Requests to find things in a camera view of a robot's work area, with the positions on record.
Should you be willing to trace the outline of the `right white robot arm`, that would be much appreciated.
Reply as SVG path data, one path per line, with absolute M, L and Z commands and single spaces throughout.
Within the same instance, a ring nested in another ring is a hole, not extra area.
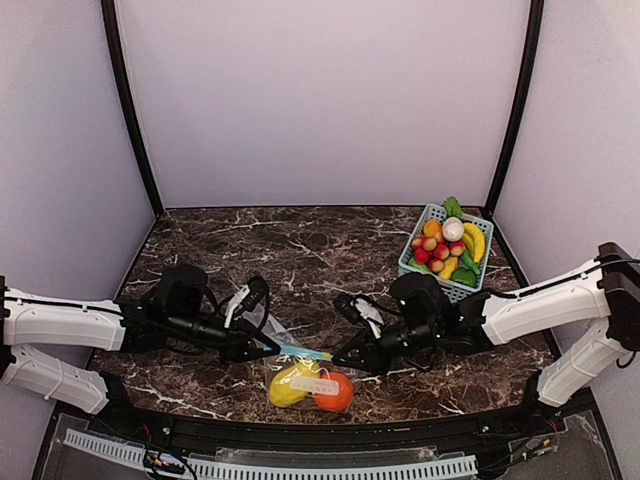
M 527 382 L 525 400 L 559 408 L 610 364 L 639 350 L 639 262 L 614 242 L 564 275 L 512 292 L 479 291 L 452 302 L 430 274 L 397 278 L 389 293 L 398 322 L 383 324 L 368 297 L 340 294 L 336 310 L 363 328 L 332 355 L 334 364 L 383 375 L 393 359 L 433 351 L 473 355 L 534 332 L 582 320 L 591 325 Z

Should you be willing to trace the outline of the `clear zip bag blue zipper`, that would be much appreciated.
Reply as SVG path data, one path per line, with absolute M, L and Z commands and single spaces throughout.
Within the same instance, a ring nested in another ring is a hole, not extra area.
M 358 372 L 336 366 L 329 354 L 293 349 L 263 365 L 267 401 L 279 409 L 344 413 L 361 387 Z

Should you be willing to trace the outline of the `yellow toy mango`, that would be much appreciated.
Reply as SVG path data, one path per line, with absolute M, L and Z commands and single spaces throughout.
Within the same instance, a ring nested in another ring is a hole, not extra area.
M 277 373 L 268 388 L 268 399 L 272 405 L 279 408 L 287 408 L 304 400 L 307 392 L 294 389 L 291 382 L 298 378 L 319 378 L 320 365 L 313 360 L 304 360 Z

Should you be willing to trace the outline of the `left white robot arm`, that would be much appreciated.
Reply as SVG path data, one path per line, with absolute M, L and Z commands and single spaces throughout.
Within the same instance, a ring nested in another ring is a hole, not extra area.
M 207 273 L 193 265 L 169 268 L 139 299 L 80 301 L 1 287 L 1 381 L 74 406 L 90 415 L 125 407 L 119 377 L 83 370 L 37 350 L 37 345 L 83 346 L 112 352 L 213 350 L 221 361 L 274 356 L 280 345 L 264 332 L 270 289 L 250 278 L 224 304 Z

